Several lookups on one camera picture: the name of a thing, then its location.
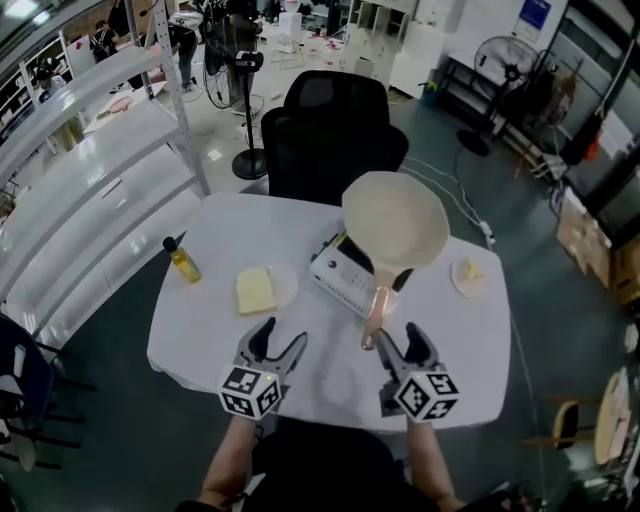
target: cardboard box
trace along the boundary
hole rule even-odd
[[[640,240],[632,240],[613,253],[611,283],[623,306],[640,297]]]
[[[608,290],[611,242],[571,189],[565,192],[557,238],[576,260],[582,273],[586,275],[587,270],[591,269]]]

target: black office chair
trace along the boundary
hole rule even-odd
[[[387,92],[377,80],[338,71],[305,71],[284,100],[291,113],[339,123],[388,125]]]
[[[335,206],[366,172],[397,171],[409,149],[382,84],[334,71],[302,73],[262,118],[262,140],[269,195]]]

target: white tablecloth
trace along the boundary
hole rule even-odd
[[[297,274],[294,302],[274,316],[270,356],[303,331],[309,344],[287,383],[279,413],[306,421],[377,431],[406,429],[403,416],[383,418],[378,393],[389,379],[375,351],[360,347],[364,321],[308,278],[312,254],[341,230],[341,209],[265,196],[214,194],[192,219],[182,246],[202,271],[188,284],[173,267],[165,278],[151,326],[152,367],[182,386],[216,391],[220,371],[240,338],[269,314],[237,314],[235,280],[250,266],[285,263]],[[451,264],[471,256],[485,273],[477,299],[452,285]],[[510,321],[498,257],[451,238],[440,257],[408,280],[385,327],[406,349],[405,325],[416,322],[438,348],[461,398],[436,428],[472,425],[500,414],[507,385]]]

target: frying pan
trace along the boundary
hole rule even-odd
[[[373,350],[371,335],[382,328],[393,283],[402,272],[426,267],[449,238],[447,214],[436,196],[406,174],[368,172],[342,196],[349,238],[371,260],[376,292],[362,336]]]

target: slice of butter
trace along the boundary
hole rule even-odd
[[[240,272],[236,281],[236,291],[238,292],[238,312],[241,315],[277,308],[271,279],[266,269],[262,267],[252,267]]]
[[[464,281],[470,282],[478,282],[484,278],[484,274],[482,270],[476,266],[476,264],[471,260],[471,258],[467,258],[464,261]]]

